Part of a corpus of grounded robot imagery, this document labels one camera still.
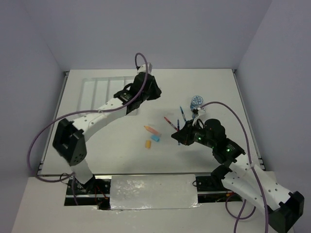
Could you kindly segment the dark blue gel pen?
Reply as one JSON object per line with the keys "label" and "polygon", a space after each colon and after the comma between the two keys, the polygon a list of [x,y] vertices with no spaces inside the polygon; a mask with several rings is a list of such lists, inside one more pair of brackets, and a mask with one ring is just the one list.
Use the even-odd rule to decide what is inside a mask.
{"label": "dark blue gel pen", "polygon": [[180,120],[177,119],[177,131],[180,130]]}

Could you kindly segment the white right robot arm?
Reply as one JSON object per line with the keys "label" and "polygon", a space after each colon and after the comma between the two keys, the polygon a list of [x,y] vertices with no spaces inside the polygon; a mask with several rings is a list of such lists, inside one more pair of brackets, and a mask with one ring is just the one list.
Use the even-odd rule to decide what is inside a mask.
{"label": "white right robot arm", "polygon": [[171,137],[185,146],[199,143],[211,148],[214,158],[220,163],[212,171],[212,186],[217,190],[229,189],[253,204],[268,216],[268,224],[276,232],[288,232],[302,216],[303,195],[283,187],[250,162],[245,151],[227,138],[219,120],[208,119],[203,127],[189,120]]}

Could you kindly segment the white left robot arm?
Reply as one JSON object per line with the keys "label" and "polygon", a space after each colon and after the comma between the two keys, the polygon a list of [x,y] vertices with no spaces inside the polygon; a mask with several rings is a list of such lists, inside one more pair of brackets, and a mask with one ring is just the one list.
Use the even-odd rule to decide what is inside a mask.
{"label": "white left robot arm", "polygon": [[74,172],[77,186],[83,193],[91,193],[96,185],[95,175],[86,162],[86,142],[109,123],[138,109],[144,101],[158,99],[161,93],[155,77],[140,72],[132,83],[95,112],[73,121],[66,118],[59,121],[52,145]]}

